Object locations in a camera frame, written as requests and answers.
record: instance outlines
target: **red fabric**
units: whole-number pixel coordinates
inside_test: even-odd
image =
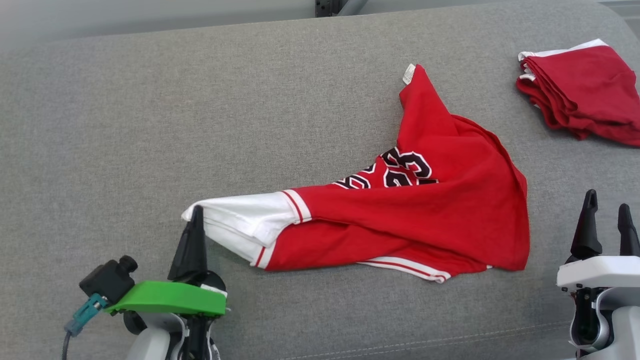
[[[527,183],[498,138],[451,115],[421,66],[400,100],[397,153],[379,155],[374,166],[342,181],[294,189],[313,220],[280,233],[266,270],[380,256],[452,276],[487,265],[524,269]]]
[[[525,63],[536,79],[518,79],[516,85],[541,106],[549,127],[567,128],[581,140],[594,133],[640,146],[636,74],[611,47],[530,56]]]

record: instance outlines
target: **black cable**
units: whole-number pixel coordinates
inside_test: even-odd
[[[62,343],[62,360],[67,360],[67,351],[69,351],[69,340],[71,339],[71,332],[68,332],[65,336],[65,341]]]

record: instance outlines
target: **red stripe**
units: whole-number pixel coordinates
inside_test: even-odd
[[[263,247],[262,250],[260,250],[260,255],[258,256],[258,260],[255,262],[255,267],[258,267],[258,265],[260,264],[260,260],[262,260],[262,255],[264,254],[264,249],[266,248]]]
[[[442,280],[446,281],[447,278],[442,276],[442,275],[431,275],[429,273],[426,273],[424,271],[418,270],[418,269],[414,269],[410,266],[406,266],[403,264],[396,264],[396,263],[387,263],[386,261],[374,261],[374,260],[368,260],[368,261],[363,261],[364,263],[374,263],[374,264],[382,264],[382,265],[393,265],[393,266],[400,266],[401,268],[405,268],[405,269],[409,269],[411,271],[415,271],[415,272],[419,272],[422,275],[426,275],[426,276],[430,276],[430,277],[441,277]]]
[[[298,212],[298,217],[300,218],[300,222],[302,222],[302,212],[300,212],[300,208],[298,207],[298,204],[296,204],[296,202],[293,201],[293,198],[287,192],[283,192],[283,193],[289,198],[289,200],[291,200],[291,202],[293,202],[293,206],[296,207],[296,211]]]

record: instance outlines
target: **gray table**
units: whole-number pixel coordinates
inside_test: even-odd
[[[560,359],[572,301],[555,287],[584,192],[618,246],[616,209],[640,216],[637,149],[550,131],[514,86],[517,53],[602,38],[640,69],[625,23],[588,1],[531,1],[82,38],[0,57],[3,359],[54,359],[85,300],[77,283],[129,254],[164,279],[208,197],[322,184],[394,145],[409,63],[452,113],[494,131],[529,180],[526,271],[445,284],[354,265],[266,273],[220,247],[226,360]],[[100,316],[70,359],[124,358]]]

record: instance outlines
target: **folded cloth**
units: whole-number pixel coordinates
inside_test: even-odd
[[[516,81],[543,111],[552,129],[578,139],[590,133],[640,146],[640,99],[636,75],[600,39],[567,50],[518,54],[525,74]]]
[[[421,66],[397,146],[335,183],[196,202],[214,241],[266,270],[352,263],[444,282],[529,255],[525,177],[498,138],[451,115]]]

